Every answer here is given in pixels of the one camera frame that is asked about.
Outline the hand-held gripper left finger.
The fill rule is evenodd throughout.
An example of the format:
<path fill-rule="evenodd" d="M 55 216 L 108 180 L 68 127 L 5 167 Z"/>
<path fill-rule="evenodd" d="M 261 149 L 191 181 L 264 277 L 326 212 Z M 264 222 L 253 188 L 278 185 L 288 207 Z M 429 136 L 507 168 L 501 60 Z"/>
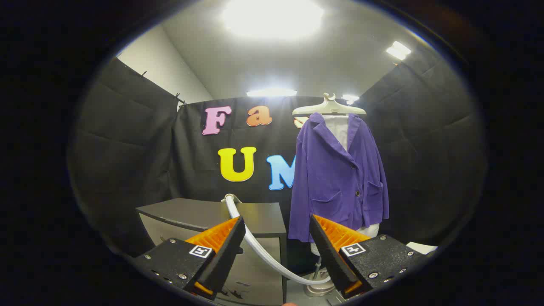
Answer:
<path fill-rule="evenodd" d="M 187 238 L 168 238 L 134 258 L 134 266 L 175 292 L 215 300 L 229 276 L 246 226 L 243 217 Z"/>

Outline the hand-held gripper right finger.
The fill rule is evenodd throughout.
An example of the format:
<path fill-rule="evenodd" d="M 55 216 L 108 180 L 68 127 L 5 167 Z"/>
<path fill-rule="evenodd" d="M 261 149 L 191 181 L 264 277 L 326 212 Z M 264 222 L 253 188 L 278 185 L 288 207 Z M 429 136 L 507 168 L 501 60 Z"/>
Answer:
<path fill-rule="evenodd" d="M 310 217 L 309 232 L 334 286 L 345 299 L 386 286 L 428 258 L 388 235 L 369 238 L 318 215 Z"/>

